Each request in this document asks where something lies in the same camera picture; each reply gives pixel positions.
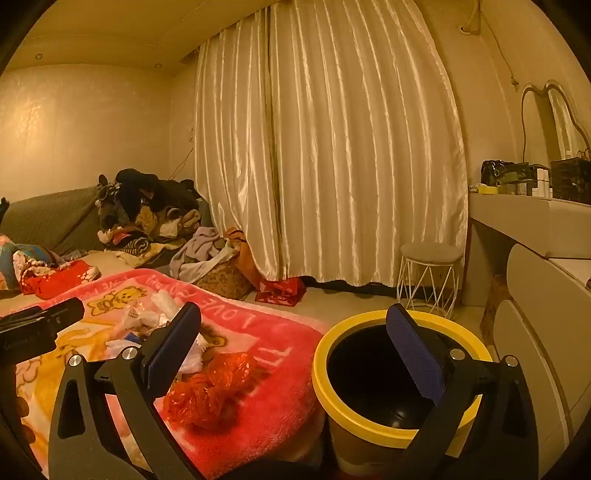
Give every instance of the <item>pillow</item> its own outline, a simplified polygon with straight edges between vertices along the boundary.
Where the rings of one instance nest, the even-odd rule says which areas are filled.
[[[13,244],[8,237],[0,235],[0,290],[21,289],[12,263],[12,256],[19,250],[47,265],[53,265],[59,260],[54,254],[38,245]]]

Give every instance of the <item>satin curtain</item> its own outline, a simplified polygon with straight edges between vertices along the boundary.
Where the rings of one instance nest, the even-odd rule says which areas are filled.
[[[413,0],[284,0],[270,34],[284,275],[393,286],[404,243],[463,249],[460,121]]]
[[[196,184],[220,232],[243,230],[259,271],[280,272],[268,87],[268,11],[200,46],[196,80]]]

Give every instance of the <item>wall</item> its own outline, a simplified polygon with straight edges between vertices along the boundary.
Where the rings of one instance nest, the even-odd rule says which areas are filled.
[[[483,160],[520,162],[523,133],[521,94],[533,83],[562,85],[583,129],[591,132],[591,83],[552,22],[531,0],[482,0],[480,34],[459,32],[474,0],[415,0],[446,66],[462,122],[468,181],[477,183]],[[511,84],[511,72],[519,82]],[[541,130],[544,119],[532,94],[525,98],[528,148],[525,160],[549,158]]]
[[[480,179],[483,160],[513,160],[517,147],[513,118],[506,107],[509,76],[497,69],[499,55],[488,46],[490,31],[466,36],[458,30],[472,11],[473,0],[415,0],[446,66],[462,123],[468,183]]]
[[[530,0],[483,0],[482,10],[519,81],[519,90],[507,96],[511,115],[521,119],[521,93],[527,84],[532,83],[542,88],[547,81],[555,80],[563,87],[580,126],[589,137],[591,83],[570,47],[548,17]],[[534,100],[529,98],[530,96],[533,95],[529,93],[526,96],[526,103],[531,106]],[[527,117],[525,124],[528,145],[531,145],[529,138],[532,128]],[[521,125],[514,127],[519,140],[517,161],[521,161]],[[529,147],[526,149],[526,161],[539,163],[538,158],[535,150],[530,150]]]
[[[0,77],[0,197],[16,201],[112,180],[123,168],[170,176],[165,75],[53,65]]]
[[[172,82],[170,100],[170,172],[175,180],[195,179],[193,127],[195,123],[195,80],[197,59],[194,58]]]

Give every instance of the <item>ceiling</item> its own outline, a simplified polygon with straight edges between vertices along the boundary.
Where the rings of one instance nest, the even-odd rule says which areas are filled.
[[[175,75],[195,48],[279,0],[57,0],[7,70],[62,63]]]

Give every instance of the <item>gray stool cushion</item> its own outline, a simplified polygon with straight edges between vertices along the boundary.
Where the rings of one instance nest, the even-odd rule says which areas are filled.
[[[413,242],[403,245],[400,250],[404,258],[437,265],[450,265],[462,256],[458,247],[437,242]]]

